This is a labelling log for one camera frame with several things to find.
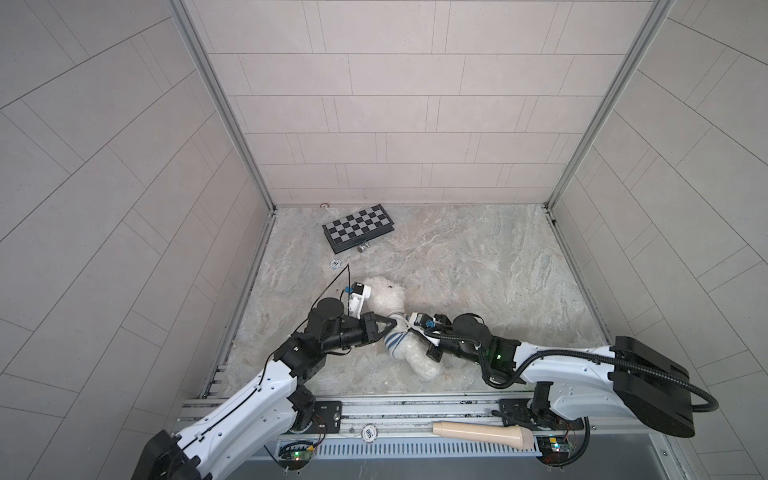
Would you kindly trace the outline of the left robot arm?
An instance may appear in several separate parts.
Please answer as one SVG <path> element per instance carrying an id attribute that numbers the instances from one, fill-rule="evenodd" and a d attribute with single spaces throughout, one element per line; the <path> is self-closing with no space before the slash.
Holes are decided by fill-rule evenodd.
<path id="1" fill-rule="evenodd" d="M 324 298 L 268 358 L 264 369 L 203 419 L 175 435 L 165 430 L 144 446 L 134 479 L 225 479 L 266 443 L 305 429 L 315 396 L 305 387 L 331 352 L 374 344 L 397 320 L 373 312 L 346 313 L 337 298 Z"/>

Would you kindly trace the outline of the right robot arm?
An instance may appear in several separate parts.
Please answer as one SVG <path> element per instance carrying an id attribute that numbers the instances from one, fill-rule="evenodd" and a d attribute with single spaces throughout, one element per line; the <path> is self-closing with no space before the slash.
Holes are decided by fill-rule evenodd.
<path id="1" fill-rule="evenodd" d="M 427 354 L 445 354 L 476 363 L 483 382 L 497 390 L 531 385 L 532 419 L 553 428 L 556 421 L 633 418 L 674 437 L 695 434 L 694 416 L 711 411 L 704 390 L 691 384 L 687 369 L 639 340 L 619 336 L 614 344 L 586 349 L 542 347 L 491 333 L 477 315 L 413 313 L 412 330 L 430 344 Z"/>

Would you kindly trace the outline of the blue white striped sweater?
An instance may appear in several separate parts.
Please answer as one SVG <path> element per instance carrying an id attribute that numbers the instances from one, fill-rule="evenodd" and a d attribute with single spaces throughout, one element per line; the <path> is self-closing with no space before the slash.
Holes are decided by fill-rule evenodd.
<path id="1" fill-rule="evenodd" d="M 397 326 L 385 337 L 384 344 L 389 354 L 395 359 L 407 359 L 421 352 L 420 343 L 415 334 L 410 331 L 408 321 L 403 312 L 393 312 L 389 315 L 397 321 Z"/>

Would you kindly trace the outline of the white teddy bear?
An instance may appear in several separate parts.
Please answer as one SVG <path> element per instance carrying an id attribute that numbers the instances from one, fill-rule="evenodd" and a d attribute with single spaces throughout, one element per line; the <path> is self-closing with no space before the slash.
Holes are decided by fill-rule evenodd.
<path id="1" fill-rule="evenodd" d="M 396 321 L 396 326 L 383 340 L 388 353 L 407 363 L 420 380 L 437 379 L 442 374 L 441 365 L 427 356 L 428 347 L 423 337 L 410 331 L 404 287 L 382 276 L 366 278 L 363 285 L 370 289 L 369 297 L 363 302 L 367 310 Z"/>

